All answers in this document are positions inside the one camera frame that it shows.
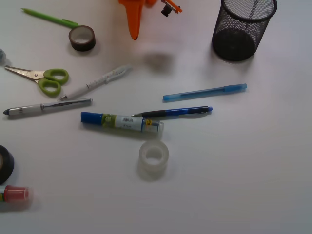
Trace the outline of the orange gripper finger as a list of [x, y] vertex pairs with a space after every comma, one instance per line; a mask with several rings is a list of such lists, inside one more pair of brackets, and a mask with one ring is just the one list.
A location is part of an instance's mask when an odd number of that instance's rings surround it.
[[143, 2], [126, 2], [125, 9], [131, 38], [137, 40], [140, 31], [140, 22]]

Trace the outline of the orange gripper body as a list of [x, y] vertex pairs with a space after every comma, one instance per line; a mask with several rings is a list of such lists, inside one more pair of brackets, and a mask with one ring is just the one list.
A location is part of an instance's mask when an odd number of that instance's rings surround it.
[[147, 5], [153, 6], [156, 3], [156, 0], [118, 0], [120, 4], [140, 4], [140, 5]]

